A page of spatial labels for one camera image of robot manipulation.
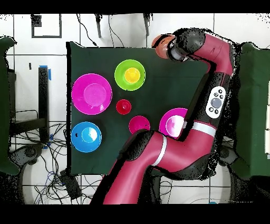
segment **blue tape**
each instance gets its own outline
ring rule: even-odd
[[[48,70],[48,78],[49,78],[49,80],[52,80],[52,77],[51,77],[51,69]]]
[[[43,149],[46,150],[48,148],[48,146],[50,146],[50,145],[51,145],[51,143],[48,142],[47,145],[43,147]]]

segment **red robot arm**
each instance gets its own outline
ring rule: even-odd
[[[135,133],[126,142],[110,174],[101,181],[91,203],[137,203],[149,166],[175,179],[195,179],[203,172],[202,164],[207,163],[233,73],[233,48],[201,29],[179,29],[155,41],[159,56],[179,61],[185,57],[204,60],[214,63],[215,71],[209,74],[198,98],[188,121],[192,128],[185,139],[178,141],[152,130]]]

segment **tiled floor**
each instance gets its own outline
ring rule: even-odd
[[[36,33],[43,35],[52,34],[57,22],[54,16],[43,16],[42,24],[37,27]],[[108,16],[103,16],[101,20],[101,35],[98,38],[97,25],[93,14],[79,15],[81,22],[88,29],[89,37],[98,46],[112,46]],[[252,41],[260,48],[270,45],[270,18],[267,14],[156,14],[150,21],[148,42],[146,42],[146,32],[142,14],[127,14],[110,16],[110,25],[114,32],[121,38],[124,46],[134,48],[151,47],[152,40],[161,33],[171,33],[181,27],[208,28],[215,33],[232,39],[235,42]],[[49,81],[49,108],[50,126],[66,121],[66,41],[74,41],[82,46],[93,46],[87,38],[86,31],[77,21],[76,14],[62,14],[62,38],[32,38],[30,15],[0,15],[0,36],[7,35],[14,37],[17,44],[7,52],[6,59],[11,69],[17,73],[16,82],[16,110],[38,109],[37,91],[38,76],[37,68],[40,65],[47,65],[52,71],[52,80]],[[113,35],[114,45],[121,46],[121,42]],[[35,112],[18,113],[17,120],[35,118]],[[54,133],[56,126],[51,127],[50,133]],[[63,132],[57,136],[64,140]],[[12,144],[11,150],[19,147],[19,144],[26,140],[16,138],[16,144]],[[66,148],[61,148],[62,155],[57,156],[60,170],[66,167]],[[46,167],[53,171],[52,155],[48,150],[43,150],[42,156],[46,161]],[[171,181],[162,178],[161,198],[162,203],[226,203],[230,194],[230,178],[226,167],[217,166],[217,174],[205,181]],[[37,192],[44,188],[48,176],[45,163],[40,157],[33,166],[27,166],[23,178],[23,190],[25,202],[33,204]],[[100,183],[99,175],[78,176],[78,183],[84,196],[78,201],[70,201],[70,198],[63,199],[67,204],[88,204],[90,197]],[[61,196],[67,195],[66,191],[61,191]],[[60,203],[51,200],[48,203]]]

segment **dark green tabletop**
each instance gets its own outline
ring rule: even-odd
[[[108,174],[122,146],[131,136],[130,119],[136,115],[145,116],[151,129],[158,130],[159,122],[168,110],[188,108],[207,71],[206,64],[199,61],[179,63],[161,59],[154,49],[82,48],[73,42],[70,42],[70,47],[72,85],[81,75],[96,73],[105,77],[112,88],[111,104],[98,115],[85,115],[72,104],[71,129],[80,122],[92,122],[102,133],[101,145],[94,152],[82,153],[72,146],[72,174]],[[145,68],[146,80],[138,90],[125,91],[115,82],[114,70],[126,59],[137,60]],[[120,99],[131,102],[129,114],[120,115],[116,111],[116,103]]]
[[[270,176],[270,160],[265,154],[270,50],[260,50],[245,43],[239,59],[241,88],[236,152],[240,158],[231,167],[242,179],[255,175]]]

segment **pink plate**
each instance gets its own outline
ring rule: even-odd
[[[84,74],[75,81],[71,97],[78,111],[96,115],[109,106],[112,100],[112,88],[99,74]]]
[[[166,112],[159,123],[159,131],[178,139],[187,111],[185,108],[175,108]]]
[[[134,134],[140,129],[150,130],[150,123],[143,116],[135,116],[129,122],[129,131]]]

